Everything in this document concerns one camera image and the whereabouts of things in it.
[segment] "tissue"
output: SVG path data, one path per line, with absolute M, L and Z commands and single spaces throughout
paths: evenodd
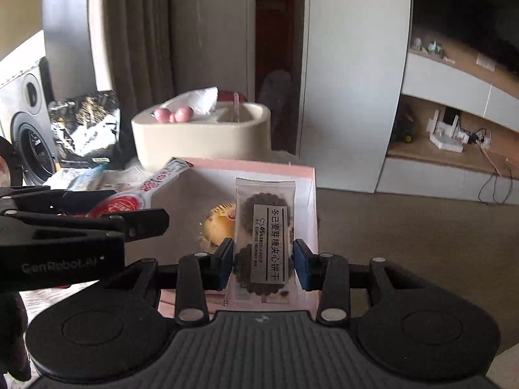
M 216 107 L 218 88 L 191 90 L 160 105 L 159 108 L 176 112 L 179 108 L 191 107 L 195 115 L 209 115 Z

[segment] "black bag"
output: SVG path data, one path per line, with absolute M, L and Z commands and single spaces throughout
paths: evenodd
M 131 133 L 121 131 L 114 91 L 54 101 L 48 113 L 61 167 L 92 168 L 108 162 L 110 169 L 123 169 L 132 156 L 133 139 Z M 123 145 L 121 138 L 129 142 Z M 130 151 L 123 153 L 123 147 Z

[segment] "gray floor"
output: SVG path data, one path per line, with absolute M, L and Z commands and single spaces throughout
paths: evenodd
M 318 190 L 319 251 L 386 257 L 479 305 L 519 343 L 519 206 Z

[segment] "white cabinet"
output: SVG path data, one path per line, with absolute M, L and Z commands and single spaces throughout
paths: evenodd
M 407 54 L 402 93 L 483 116 L 490 85 L 455 67 Z
M 411 0 L 310 0 L 300 158 L 319 187 L 373 192 L 400 97 Z
M 507 176 L 498 177 L 494 193 L 494 180 L 487 183 L 490 174 L 464 170 L 461 168 L 410 161 L 408 159 L 387 158 L 380 175 L 377 192 L 396 193 L 398 195 L 416 195 L 427 197 L 472 200 L 478 196 L 485 202 L 504 200 L 510 188 Z M 517 180 L 506 203 L 519 205 Z
M 519 132 L 519 100 L 492 86 L 484 117 Z

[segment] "snack package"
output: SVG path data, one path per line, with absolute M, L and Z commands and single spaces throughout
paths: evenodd
M 191 167 L 183 159 L 172 158 L 159 172 L 152 175 L 140 187 L 122 191 L 107 197 L 98 203 L 88 214 L 98 218 L 102 214 L 111 214 L 127 210 L 148 209 L 151 207 L 151 196 L 166 183 L 177 179 L 182 172 Z
M 114 169 L 123 166 L 123 147 L 128 144 L 120 140 L 120 108 L 115 92 L 54 101 L 48 113 L 63 168 L 92 168 L 104 163 Z
M 211 209 L 203 223 L 201 248 L 214 253 L 226 238 L 234 238 L 236 203 L 222 203 Z
M 72 191 L 97 190 L 107 166 L 108 164 L 104 163 L 86 170 L 72 180 L 68 189 Z
M 150 176 L 149 171 L 145 171 L 138 165 L 132 165 L 122 171 L 107 170 L 104 172 L 98 190 L 115 190 L 116 192 L 126 191 L 140 186 Z
M 289 304 L 295 290 L 291 260 L 295 182 L 236 179 L 235 303 Z

